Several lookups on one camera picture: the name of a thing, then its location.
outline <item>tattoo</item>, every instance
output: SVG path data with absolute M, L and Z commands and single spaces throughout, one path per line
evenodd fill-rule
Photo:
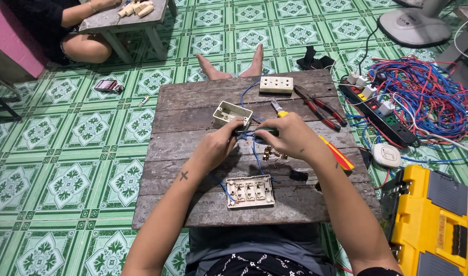
M 188 171 L 186 171 L 185 173 L 181 172 L 181 178 L 180 178 L 180 181 L 184 179 L 188 180 L 188 177 L 186 176 L 186 174 L 188 173 Z

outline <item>pink wall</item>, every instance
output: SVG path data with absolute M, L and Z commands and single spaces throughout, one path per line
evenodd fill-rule
M 0 50 L 35 78 L 45 69 L 48 58 L 7 6 L 0 3 Z

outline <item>white switch plate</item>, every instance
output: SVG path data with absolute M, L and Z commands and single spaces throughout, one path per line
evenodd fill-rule
M 227 192 L 236 200 L 227 198 L 229 208 L 275 204 L 269 174 L 228 178 L 226 186 Z
M 291 96 L 293 91 L 293 78 L 265 76 L 260 79 L 260 94 Z
M 249 127 L 251 120 L 253 119 L 252 116 L 253 112 L 251 110 L 222 101 L 213 113 L 213 120 L 223 126 L 234 118 L 243 118 L 244 129 L 246 129 Z
M 401 166 L 401 154 L 396 147 L 388 144 L 375 144 L 372 147 L 374 160 L 382 166 L 399 167 Z

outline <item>red-handled pliers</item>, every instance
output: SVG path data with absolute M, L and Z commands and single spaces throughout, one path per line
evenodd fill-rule
M 312 113 L 314 113 L 314 115 L 316 115 L 316 117 L 319 118 L 319 120 L 321 120 L 325 125 L 327 125 L 331 129 L 334 129 L 335 131 L 340 131 L 341 127 L 346 127 L 348 125 L 343 116 L 341 116 L 329 104 L 317 98 L 316 95 L 309 96 L 307 90 L 305 90 L 299 85 L 294 85 L 294 91 L 304 101 L 304 105 L 308 106 L 309 109 L 311 109 Z M 321 109 L 331 114 L 331 116 L 333 116 L 336 119 L 336 121 L 338 121 L 338 123 L 341 124 L 341 126 L 331 122 L 328 119 L 328 117 L 323 112 L 321 112 Z

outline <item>black shirt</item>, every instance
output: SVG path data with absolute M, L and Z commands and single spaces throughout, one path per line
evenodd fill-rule
M 317 276 L 300 264 L 270 254 L 246 252 L 218 260 L 205 276 Z M 402 276 L 394 270 L 373 267 L 357 276 Z
M 3 0 L 38 41 L 50 60 L 65 63 L 60 43 L 72 28 L 62 27 L 62 12 L 79 0 Z

